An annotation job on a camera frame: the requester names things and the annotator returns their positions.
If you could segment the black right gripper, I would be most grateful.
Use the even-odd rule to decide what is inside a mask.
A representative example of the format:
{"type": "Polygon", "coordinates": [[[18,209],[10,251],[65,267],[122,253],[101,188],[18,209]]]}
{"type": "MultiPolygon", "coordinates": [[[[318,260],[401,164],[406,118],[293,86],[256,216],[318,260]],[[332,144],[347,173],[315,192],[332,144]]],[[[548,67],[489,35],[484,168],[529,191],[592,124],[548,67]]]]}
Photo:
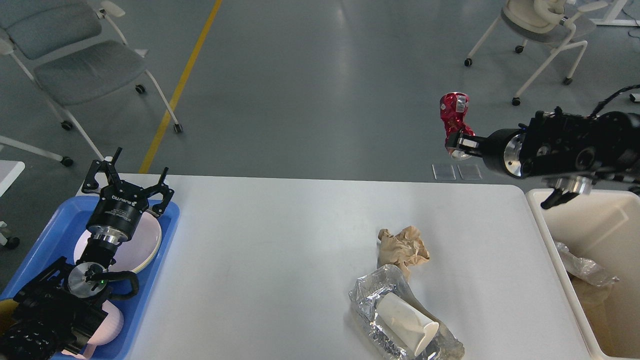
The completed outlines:
{"type": "Polygon", "coordinates": [[[446,139],[446,151],[453,160],[482,158],[489,170],[522,179],[520,154],[524,140],[525,132],[522,129],[499,129],[488,137],[458,131],[446,139]]]}

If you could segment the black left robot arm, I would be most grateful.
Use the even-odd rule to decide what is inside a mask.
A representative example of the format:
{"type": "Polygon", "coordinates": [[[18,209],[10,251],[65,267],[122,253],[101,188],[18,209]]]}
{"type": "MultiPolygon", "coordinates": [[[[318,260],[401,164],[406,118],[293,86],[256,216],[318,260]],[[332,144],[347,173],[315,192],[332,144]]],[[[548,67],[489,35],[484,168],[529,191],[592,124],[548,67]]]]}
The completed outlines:
{"type": "Polygon", "coordinates": [[[94,160],[1,294],[3,360],[119,359],[130,348],[178,221],[165,183],[94,160]]]}

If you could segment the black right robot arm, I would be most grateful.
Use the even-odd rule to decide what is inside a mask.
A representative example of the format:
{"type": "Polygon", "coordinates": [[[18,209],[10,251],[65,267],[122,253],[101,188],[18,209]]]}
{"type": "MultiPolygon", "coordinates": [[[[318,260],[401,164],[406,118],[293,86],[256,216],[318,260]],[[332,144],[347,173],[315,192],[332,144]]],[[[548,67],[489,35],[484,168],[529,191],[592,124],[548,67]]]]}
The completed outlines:
{"type": "Polygon", "coordinates": [[[542,178],[552,189],[544,210],[588,194],[598,182],[628,183],[639,194],[640,123],[635,112],[603,108],[617,96],[635,91],[631,85],[615,91],[586,115],[556,107],[537,111],[528,124],[477,136],[465,123],[469,96],[448,92],[439,100],[445,126],[445,148],[452,158],[479,157],[492,172],[515,179],[542,178]]]}

